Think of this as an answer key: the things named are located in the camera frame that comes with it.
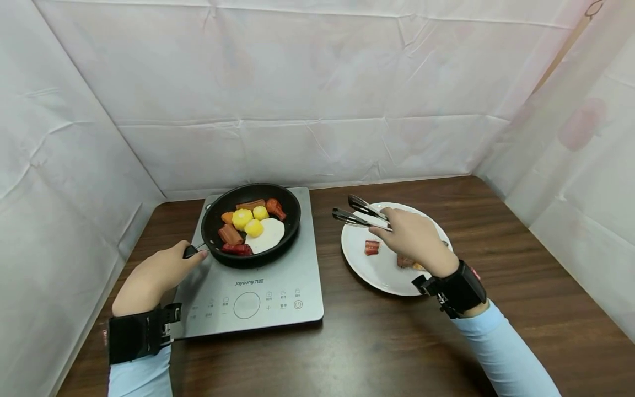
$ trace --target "tongs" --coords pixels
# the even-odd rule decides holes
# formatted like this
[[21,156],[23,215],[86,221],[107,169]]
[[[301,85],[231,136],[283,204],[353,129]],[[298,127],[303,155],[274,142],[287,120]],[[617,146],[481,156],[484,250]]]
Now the tongs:
[[380,224],[374,224],[371,223],[365,219],[362,219],[360,217],[358,217],[357,215],[350,213],[348,211],[344,211],[341,210],[339,208],[334,208],[333,209],[333,218],[337,219],[337,220],[341,220],[342,222],[344,222],[345,224],[351,225],[351,226],[356,226],[356,227],[379,227],[380,229],[383,229],[385,231],[389,231],[392,232],[391,229],[391,224],[388,221],[388,217],[386,217],[386,215],[384,215],[383,213],[377,211],[376,209],[374,209],[370,204],[368,204],[367,202],[365,202],[364,200],[362,200],[361,198],[357,197],[357,196],[353,196],[352,194],[349,195],[349,206],[351,206],[351,208],[353,208],[356,211],[359,211],[365,215],[370,215],[372,217],[375,218],[379,218],[381,220],[383,220],[384,222],[387,223],[386,226],[382,226]]

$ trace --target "fried egg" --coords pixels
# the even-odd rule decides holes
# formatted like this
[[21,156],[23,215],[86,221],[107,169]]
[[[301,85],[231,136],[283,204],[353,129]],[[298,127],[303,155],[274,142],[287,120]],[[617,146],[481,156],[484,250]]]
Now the fried egg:
[[274,248],[284,237],[284,223],[278,219],[267,218],[261,220],[260,223],[264,228],[262,234],[258,237],[247,235],[244,239],[244,243],[251,247],[253,253],[261,253]]

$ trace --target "meat piece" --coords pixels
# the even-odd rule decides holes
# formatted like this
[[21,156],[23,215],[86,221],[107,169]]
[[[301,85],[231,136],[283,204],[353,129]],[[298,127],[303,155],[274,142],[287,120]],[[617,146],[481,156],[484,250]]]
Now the meat piece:
[[245,209],[245,210],[253,211],[253,209],[258,206],[265,206],[265,201],[263,199],[260,199],[260,200],[250,201],[249,203],[237,204],[236,209],[237,210]]
[[280,205],[280,202],[278,200],[268,199],[267,205],[265,207],[267,208],[267,212],[275,215],[280,221],[284,222],[286,214],[282,211],[282,205]]
[[225,222],[228,225],[232,224],[232,217],[234,216],[234,212],[225,212],[223,215],[220,216],[220,218],[223,220],[223,222]]
[[404,257],[403,255],[397,255],[397,266],[407,269],[409,267],[415,270],[425,270],[423,266],[416,263],[414,260]]
[[413,264],[415,264],[414,260],[406,258],[403,255],[397,255],[397,266],[405,269],[407,267],[412,267]]
[[244,243],[243,237],[238,233],[234,226],[224,225],[218,231],[218,235],[220,239],[223,240],[224,243],[229,245],[238,245]]
[[379,253],[379,241],[366,240],[364,253],[366,255],[377,255]]
[[221,248],[220,250],[226,253],[233,253],[234,255],[238,255],[240,257],[248,257],[250,255],[253,255],[251,247],[247,244],[238,244],[238,245],[225,244],[223,245],[223,248]]

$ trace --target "white sheet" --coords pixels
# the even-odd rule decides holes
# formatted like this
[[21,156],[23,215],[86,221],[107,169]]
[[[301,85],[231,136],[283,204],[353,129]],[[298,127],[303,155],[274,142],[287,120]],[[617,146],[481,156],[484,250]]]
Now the white sheet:
[[0,5],[0,385],[57,390],[164,200],[31,2]]
[[468,174],[584,3],[36,1],[168,199]]
[[631,340],[634,18],[605,2],[478,170]]

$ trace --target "black wrist strap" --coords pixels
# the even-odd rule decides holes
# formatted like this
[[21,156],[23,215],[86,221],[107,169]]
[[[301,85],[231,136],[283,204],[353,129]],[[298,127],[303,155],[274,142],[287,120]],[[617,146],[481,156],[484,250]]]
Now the black wrist strap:
[[172,303],[164,308],[157,306],[145,313],[111,318],[106,331],[110,364],[157,355],[173,342],[170,324],[179,321],[180,303]]
[[480,303],[487,302],[487,293],[476,271],[463,260],[459,260],[458,269],[445,278],[425,275],[415,278],[412,283],[419,292],[435,295],[441,310],[450,318],[457,318]]

